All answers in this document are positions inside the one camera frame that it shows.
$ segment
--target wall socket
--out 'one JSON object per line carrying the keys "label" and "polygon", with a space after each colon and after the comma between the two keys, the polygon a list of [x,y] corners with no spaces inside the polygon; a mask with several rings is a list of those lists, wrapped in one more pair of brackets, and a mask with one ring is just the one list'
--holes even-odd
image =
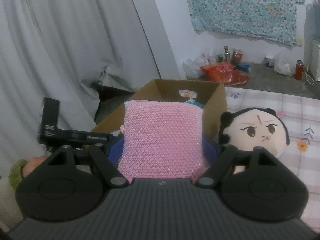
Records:
{"label": "wall socket", "polygon": [[295,45],[298,46],[298,47],[302,47],[303,46],[303,38],[297,37]]}

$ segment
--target green sleeve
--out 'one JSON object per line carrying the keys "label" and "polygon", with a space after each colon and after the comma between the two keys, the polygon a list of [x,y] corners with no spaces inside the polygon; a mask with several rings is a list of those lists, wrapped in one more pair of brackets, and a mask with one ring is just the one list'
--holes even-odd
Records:
{"label": "green sleeve", "polygon": [[14,191],[22,181],[22,168],[27,164],[27,160],[19,160],[10,168],[9,182]]}

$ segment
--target orange flower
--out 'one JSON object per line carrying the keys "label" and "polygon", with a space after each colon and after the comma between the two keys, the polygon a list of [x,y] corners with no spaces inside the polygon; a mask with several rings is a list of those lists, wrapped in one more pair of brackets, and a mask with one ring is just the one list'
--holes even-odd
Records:
{"label": "orange flower", "polygon": [[307,151],[307,149],[308,149],[308,144],[306,142],[304,142],[304,141],[298,141],[297,142],[297,146],[298,146],[298,150],[300,152],[304,152],[305,153]]}

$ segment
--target teal floral fabric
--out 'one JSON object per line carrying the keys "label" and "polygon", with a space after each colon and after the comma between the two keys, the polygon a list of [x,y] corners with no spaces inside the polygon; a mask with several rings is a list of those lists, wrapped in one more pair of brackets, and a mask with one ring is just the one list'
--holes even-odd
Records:
{"label": "teal floral fabric", "polygon": [[195,31],[219,31],[294,46],[304,0],[187,0]]}

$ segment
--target gray ribbed surface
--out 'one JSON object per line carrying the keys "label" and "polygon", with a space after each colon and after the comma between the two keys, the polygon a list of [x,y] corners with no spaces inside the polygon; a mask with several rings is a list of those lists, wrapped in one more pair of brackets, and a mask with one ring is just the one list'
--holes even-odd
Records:
{"label": "gray ribbed surface", "polygon": [[65,223],[25,219],[13,240],[311,240],[299,220],[262,224],[236,216],[214,191],[188,179],[136,179],[112,190],[98,209]]}

